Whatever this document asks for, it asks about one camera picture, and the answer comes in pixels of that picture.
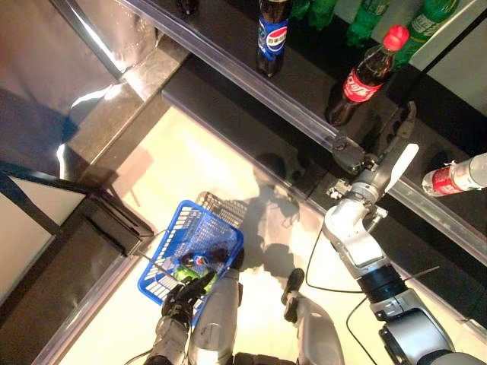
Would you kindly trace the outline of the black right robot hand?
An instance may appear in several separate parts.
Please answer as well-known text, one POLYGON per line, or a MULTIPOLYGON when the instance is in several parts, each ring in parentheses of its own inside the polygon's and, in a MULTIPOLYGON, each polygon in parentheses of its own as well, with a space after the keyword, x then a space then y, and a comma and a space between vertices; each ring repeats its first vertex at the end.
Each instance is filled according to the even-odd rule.
POLYGON ((415 103, 409 101, 403 111, 406 116, 401 119, 396 134, 378 155, 365 153, 344 135, 332 143, 335 162, 348 173, 358 175, 357 182, 374 187, 378 197, 389 192, 419 152, 419 145, 409 140, 415 127, 415 103))

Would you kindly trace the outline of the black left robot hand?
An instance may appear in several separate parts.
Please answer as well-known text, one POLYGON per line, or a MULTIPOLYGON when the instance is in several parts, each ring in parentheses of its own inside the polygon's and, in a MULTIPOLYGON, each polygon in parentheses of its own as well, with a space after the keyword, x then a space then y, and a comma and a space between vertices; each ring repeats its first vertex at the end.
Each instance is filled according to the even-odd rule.
POLYGON ((217 279, 217 273, 213 270, 198 275, 184 266, 177 269, 177 278, 181 281, 170 290, 164 299, 161 308, 162 317, 168 317, 182 324, 186 330, 192 325, 193 310, 196 303, 207 295, 217 279))

